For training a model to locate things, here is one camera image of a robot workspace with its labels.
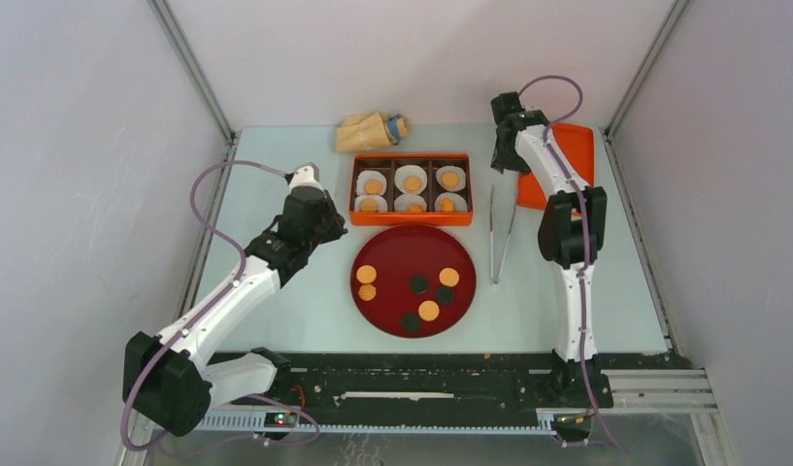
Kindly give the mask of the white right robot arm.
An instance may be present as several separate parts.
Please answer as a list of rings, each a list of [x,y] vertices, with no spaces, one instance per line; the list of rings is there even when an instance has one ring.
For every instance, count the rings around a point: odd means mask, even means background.
[[[546,204],[538,230],[542,258],[554,267],[561,329],[556,354],[581,363],[597,353],[593,342],[591,283],[604,245],[608,196],[579,175],[553,135],[553,125],[540,111],[526,110],[516,91],[490,101],[495,129],[490,167],[532,175]]]

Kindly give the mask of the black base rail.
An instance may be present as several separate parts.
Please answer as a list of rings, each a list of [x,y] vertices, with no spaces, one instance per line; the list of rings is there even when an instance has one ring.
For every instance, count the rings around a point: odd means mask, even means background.
[[[547,409],[613,405],[599,359],[553,353],[295,353],[266,396],[322,426],[534,428]]]

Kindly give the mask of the dark chocolate round cookie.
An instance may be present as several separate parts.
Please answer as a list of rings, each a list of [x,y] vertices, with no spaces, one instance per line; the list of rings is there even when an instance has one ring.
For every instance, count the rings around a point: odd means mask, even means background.
[[[421,324],[422,319],[417,314],[404,314],[400,321],[401,329],[406,334],[415,334],[421,329]]]
[[[414,294],[423,294],[428,290],[429,281],[423,275],[415,275],[410,279],[410,290]]]
[[[440,285],[435,291],[436,302],[440,305],[449,305],[454,301],[455,291],[452,287]]]

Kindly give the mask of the dark red round plate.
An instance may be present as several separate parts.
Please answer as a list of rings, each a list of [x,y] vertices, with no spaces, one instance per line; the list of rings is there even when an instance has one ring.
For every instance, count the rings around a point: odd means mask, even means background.
[[[477,272],[464,246],[444,230],[422,224],[386,228],[354,258],[349,290],[358,312],[399,338],[429,338],[468,313]]]

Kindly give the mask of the beige cloth bag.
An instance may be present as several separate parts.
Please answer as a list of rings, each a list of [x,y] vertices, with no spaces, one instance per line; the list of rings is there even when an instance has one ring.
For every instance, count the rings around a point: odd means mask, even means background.
[[[411,134],[410,121],[401,114],[373,112],[345,117],[335,131],[339,153],[386,150],[399,146]]]

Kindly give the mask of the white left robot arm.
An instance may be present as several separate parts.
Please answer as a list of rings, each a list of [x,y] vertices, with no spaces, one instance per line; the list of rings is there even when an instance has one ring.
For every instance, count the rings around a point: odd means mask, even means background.
[[[291,378],[270,352],[250,351],[214,363],[228,336],[264,300],[280,291],[309,262],[315,248],[346,234],[329,193],[295,187],[280,215],[241,250],[235,269],[191,312],[158,335],[144,332],[127,343],[124,358],[122,423],[131,412],[183,436],[212,408],[257,394],[279,404]]]

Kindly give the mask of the orange cookie box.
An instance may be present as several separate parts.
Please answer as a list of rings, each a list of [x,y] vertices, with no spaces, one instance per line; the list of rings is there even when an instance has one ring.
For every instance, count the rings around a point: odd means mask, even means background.
[[[469,226],[473,192],[465,153],[359,153],[351,165],[350,221],[356,226]]]

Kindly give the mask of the orange box lid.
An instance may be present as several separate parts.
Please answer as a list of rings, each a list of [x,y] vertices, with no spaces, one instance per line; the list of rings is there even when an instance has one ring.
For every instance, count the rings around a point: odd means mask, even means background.
[[[557,123],[551,132],[575,171],[590,185],[595,184],[595,142],[591,128],[571,123]],[[516,205],[521,208],[543,210],[545,193],[533,173],[517,178]]]

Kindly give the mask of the round tan cookie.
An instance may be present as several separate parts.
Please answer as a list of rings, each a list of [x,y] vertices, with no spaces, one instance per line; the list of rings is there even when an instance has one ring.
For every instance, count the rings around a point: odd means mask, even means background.
[[[377,276],[378,272],[376,268],[368,264],[360,266],[355,272],[356,279],[362,284],[373,283]]]
[[[440,307],[439,305],[432,300],[423,301],[417,309],[417,313],[419,317],[424,321],[433,321],[437,319],[440,315]]]
[[[409,176],[403,179],[402,187],[405,193],[420,193],[424,187],[421,177]]]
[[[379,210],[379,202],[376,198],[373,197],[366,197],[359,202],[358,211],[359,212],[377,212]]]
[[[456,287],[459,284],[460,275],[457,270],[451,267],[445,267],[439,273],[439,282],[443,286]]]
[[[450,191],[459,190],[460,177],[456,172],[446,171],[440,176],[441,185]]]
[[[364,182],[363,189],[367,195],[381,195],[384,185],[377,179],[369,179]]]

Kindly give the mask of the white paper cupcake liner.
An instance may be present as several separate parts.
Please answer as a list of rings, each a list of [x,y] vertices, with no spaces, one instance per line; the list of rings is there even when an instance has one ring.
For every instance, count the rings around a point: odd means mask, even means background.
[[[453,172],[456,172],[459,175],[459,177],[460,177],[460,183],[459,183],[460,189],[459,190],[450,191],[450,190],[445,189],[441,185],[440,176],[441,176],[442,173],[444,173],[446,171],[453,171]],[[452,165],[447,165],[447,166],[440,167],[437,170],[437,172],[436,172],[436,180],[439,183],[439,185],[441,186],[441,188],[444,189],[445,191],[448,191],[448,192],[458,192],[458,191],[464,189],[466,187],[466,185],[467,185],[467,175],[466,175],[465,171],[462,168],[458,167],[458,166],[452,166]]]
[[[355,201],[354,201],[354,210],[355,210],[356,212],[358,212],[358,213],[366,213],[366,212],[359,212],[359,211],[358,211],[359,202],[360,202],[362,199],[366,198],[366,197],[373,197],[373,198],[376,198],[376,199],[378,200],[378,202],[379,202],[379,210],[378,210],[376,213],[384,213],[384,212],[387,212],[387,211],[388,211],[388,205],[387,205],[387,202],[385,201],[385,199],[384,199],[382,196],[379,196],[379,195],[367,195],[367,194],[364,194],[364,195],[357,196],[357,197],[355,198]]]
[[[363,184],[369,179],[377,179],[383,183],[384,189],[380,195],[383,196],[386,191],[386,177],[383,173],[375,170],[364,170],[358,174],[355,185],[356,194],[358,196],[366,194],[363,189]]]
[[[436,212],[444,213],[444,212],[441,212],[439,210],[439,207],[438,207],[438,202],[444,197],[449,197],[456,203],[457,210],[455,211],[455,213],[468,212],[468,204],[467,204],[466,200],[461,195],[459,195],[457,193],[453,193],[453,192],[443,192],[442,194],[440,194],[436,198],[436,200],[434,202],[434,208],[435,208]]]
[[[409,213],[408,206],[411,203],[421,204],[425,211],[427,211],[427,203],[424,198],[418,194],[403,193],[394,200],[394,211],[398,213]]]
[[[404,192],[404,188],[402,187],[403,179],[409,176],[417,176],[421,177],[424,181],[424,187],[420,193],[422,193],[425,188],[427,187],[427,173],[426,170],[423,169],[419,165],[404,165],[396,169],[394,173],[394,183],[396,187],[402,192]]]

